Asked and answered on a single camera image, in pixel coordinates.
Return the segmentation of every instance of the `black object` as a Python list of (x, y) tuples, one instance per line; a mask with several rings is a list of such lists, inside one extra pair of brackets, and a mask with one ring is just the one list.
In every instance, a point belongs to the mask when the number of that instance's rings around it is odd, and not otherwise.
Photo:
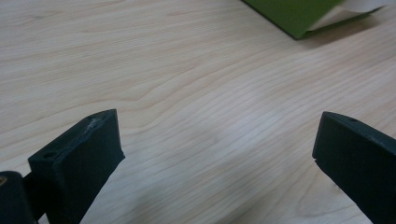
[(124, 158), (116, 110), (88, 116), (28, 159), (23, 182), (0, 173), (0, 223), (79, 223)]
[(396, 140), (343, 115), (324, 112), (313, 157), (374, 224), (396, 223)]

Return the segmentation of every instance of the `light wood grain surface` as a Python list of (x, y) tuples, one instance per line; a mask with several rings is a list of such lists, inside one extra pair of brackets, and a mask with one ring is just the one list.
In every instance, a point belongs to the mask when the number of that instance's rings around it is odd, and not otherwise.
[(311, 151), (324, 110), (396, 137), (395, 70), (396, 7), (294, 41), (237, 0), (4, 0), (0, 170), (117, 108), (82, 223), (370, 223)]

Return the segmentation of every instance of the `green object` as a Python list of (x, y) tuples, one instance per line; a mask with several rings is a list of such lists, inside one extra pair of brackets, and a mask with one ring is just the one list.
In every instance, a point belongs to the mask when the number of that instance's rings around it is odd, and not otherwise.
[(377, 9), (356, 17), (309, 31), (317, 21), (344, 0), (243, 0), (294, 39), (301, 39), (343, 23), (361, 19)]

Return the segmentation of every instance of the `wooden surface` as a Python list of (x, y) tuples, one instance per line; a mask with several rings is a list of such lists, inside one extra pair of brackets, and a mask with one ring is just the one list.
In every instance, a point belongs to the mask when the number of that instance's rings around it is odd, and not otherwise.
[(117, 108), (82, 223), (370, 223), (311, 151), (324, 110), (396, 137), (395, 55), (396, 7), (294, 41), (237, 0), (1, 1), (0, 170)]

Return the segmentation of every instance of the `tabletop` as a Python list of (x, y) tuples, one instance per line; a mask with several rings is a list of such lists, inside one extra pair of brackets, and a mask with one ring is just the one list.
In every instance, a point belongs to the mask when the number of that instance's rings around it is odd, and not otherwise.
[(82, 223), (370, 223), (312, 148), (323, 111), (396, 137), (396, 7), (300, 41), (236, 0), (6, 0), (0, 21), (0, 170), (118, 111), (126, 159)]

